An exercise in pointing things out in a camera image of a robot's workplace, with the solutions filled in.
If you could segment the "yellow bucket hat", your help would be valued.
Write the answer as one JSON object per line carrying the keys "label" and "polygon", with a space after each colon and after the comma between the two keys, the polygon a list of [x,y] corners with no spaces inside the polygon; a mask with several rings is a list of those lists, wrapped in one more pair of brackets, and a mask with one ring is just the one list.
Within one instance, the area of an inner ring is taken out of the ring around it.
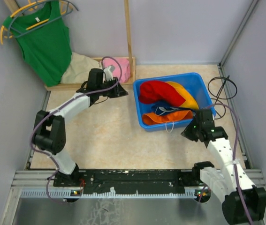
{"label": "yellow bucket hat", "polygon": [[191,109],[199,109],[199,106],[194,99],[194,97],[179,83],[168,81],[169,85],[171,85],[177,93],[185,99],[185,102],[180,105],[180,107],[191,108]]}

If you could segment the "red bucket hat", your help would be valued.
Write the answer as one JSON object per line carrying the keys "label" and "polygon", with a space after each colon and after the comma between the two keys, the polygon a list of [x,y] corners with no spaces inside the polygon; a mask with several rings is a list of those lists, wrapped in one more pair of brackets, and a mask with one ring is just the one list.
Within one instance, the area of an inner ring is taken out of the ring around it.
{"label": "red bucket hat", "polygon": [[172,106],[181,106],[186,102],[186,99],[173,86],[158,80],[150,80],[142,83],[138,99],[143,104],[164,101]]}

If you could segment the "blue plastic bin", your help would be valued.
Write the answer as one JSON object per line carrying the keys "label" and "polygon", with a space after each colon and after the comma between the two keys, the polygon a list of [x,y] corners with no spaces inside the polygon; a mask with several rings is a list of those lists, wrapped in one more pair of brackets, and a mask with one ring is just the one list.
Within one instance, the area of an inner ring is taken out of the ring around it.
{"label": "blue plastic bin", "polygon": [[142,127],[147,132],[160,131],[169,128],[183,128],[188,126],[189,123],[191,122],[191,120],[181,120],[173,123],[168,122],[156,125],[146,125],[143,122],[142,115],[145,113],[150,113],[152,111],[152,104],[145,105],[139,101],[138,97],[140,95],[141,84],[151,80],[159,80],[163,82],[171,81],[182,85],[194,97],[200,108],[205,108],[212,104],[204,80],[202,79],[202,76],[198,73],[192,72],[192,73],[185,73],[178,75],[167,75],[160,77],[138,79],[133,83],[136,112],[140,127]]}

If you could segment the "black wire hat stand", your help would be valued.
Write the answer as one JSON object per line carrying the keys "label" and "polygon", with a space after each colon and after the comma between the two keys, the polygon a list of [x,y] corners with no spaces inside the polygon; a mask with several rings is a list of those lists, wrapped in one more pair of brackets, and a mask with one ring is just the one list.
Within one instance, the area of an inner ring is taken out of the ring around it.
{"label": "black wire hat stand", "polygon": [[[212,82],[217,81],[217,80],[221,81],[221,86],[219,87],[217,93],[213,94],[212,91],[210,90],[210,85],[212,84]],[[231,84],[235,88],[235,93],[231,97],[221,97],[221,94],[222,94],[222,92],[224,92],[224,89],[225,89],[227,84]],[[213,96],[212,100],[214,100],[215,103],[223,103],[222,100],[233,99],[238,93],[237,85],[234,81],[232,81],[230,79],[229,75],[227,77],[217,76],[217,77],[212,78],[208,82],[207,88],[208,88],[208,92]]]}

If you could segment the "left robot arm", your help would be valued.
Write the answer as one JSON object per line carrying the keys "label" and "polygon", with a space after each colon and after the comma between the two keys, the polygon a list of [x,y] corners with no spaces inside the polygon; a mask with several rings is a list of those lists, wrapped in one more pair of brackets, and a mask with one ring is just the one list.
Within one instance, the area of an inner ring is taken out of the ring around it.
{"label": "left robot arm", "polygon": [[65,149],[66,123],[83,110],[94,105],[100,96],[119,98],[128,95],[120,85],[119,78],[113,76],[115,67],[93,68],[75,94],[66,102],[50,111],[39,111],[36,115],[30,146],[36,152],[47,155],[56,165],[58,172],[64,174],[64,181],[75,186],[80,181],[76,163]]}

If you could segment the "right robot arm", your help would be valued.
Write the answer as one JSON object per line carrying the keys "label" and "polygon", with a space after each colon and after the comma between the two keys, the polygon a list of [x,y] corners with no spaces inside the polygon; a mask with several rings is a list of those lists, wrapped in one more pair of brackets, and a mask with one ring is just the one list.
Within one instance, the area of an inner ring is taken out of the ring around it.
{"label": "right robot arm", "polygon": [[204,143],[217,160],[219,170],[208,161],[195,163],[192,180],[212,190],[221,203],[227,223],[251,225],[254,221],[262,220],[266,210],[266,190],[257,187],[236,160],[224,128],[215,126],[212,110],[197,110],[181,135],[191,141]]}

